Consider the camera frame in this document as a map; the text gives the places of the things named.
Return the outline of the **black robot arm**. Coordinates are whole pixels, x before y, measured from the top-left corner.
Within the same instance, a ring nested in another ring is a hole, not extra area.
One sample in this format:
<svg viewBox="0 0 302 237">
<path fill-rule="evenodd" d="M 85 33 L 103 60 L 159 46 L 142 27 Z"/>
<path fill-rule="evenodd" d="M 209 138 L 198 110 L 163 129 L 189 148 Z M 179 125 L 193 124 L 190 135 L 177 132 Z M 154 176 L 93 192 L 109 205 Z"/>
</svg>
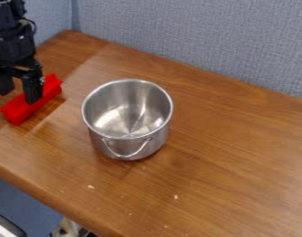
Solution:
<svg viewBox="0 0 302 237">
<path fill-rule="evenodd" d="M 0 0 L 0 95 L 15 89 L 22 80 L 26 102 L 35 104 L 43 97 L 42 63 L 35 58 L 38 26 L 26 17 L 26 0 Z"/>
</svg>

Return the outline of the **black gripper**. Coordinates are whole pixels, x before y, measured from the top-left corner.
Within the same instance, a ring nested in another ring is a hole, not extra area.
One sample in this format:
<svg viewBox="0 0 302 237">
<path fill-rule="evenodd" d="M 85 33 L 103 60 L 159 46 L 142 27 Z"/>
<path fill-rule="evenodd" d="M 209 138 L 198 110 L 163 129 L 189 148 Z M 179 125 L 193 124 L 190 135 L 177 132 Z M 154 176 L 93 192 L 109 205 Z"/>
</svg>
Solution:
<svg viewBox="0 0 302 237">
<path fill-rule="evenodd" d="M 35 22 L 0 23 L 0 95 L 10 94 L 15 89 L 12 77 L 2 69 L 26 67 L 30 71 L 22 77 L 22 82 L 30 105 L 42 99 L 44 83 L 42 64 L 35 59 L 36 31 Z"/>
</svg>

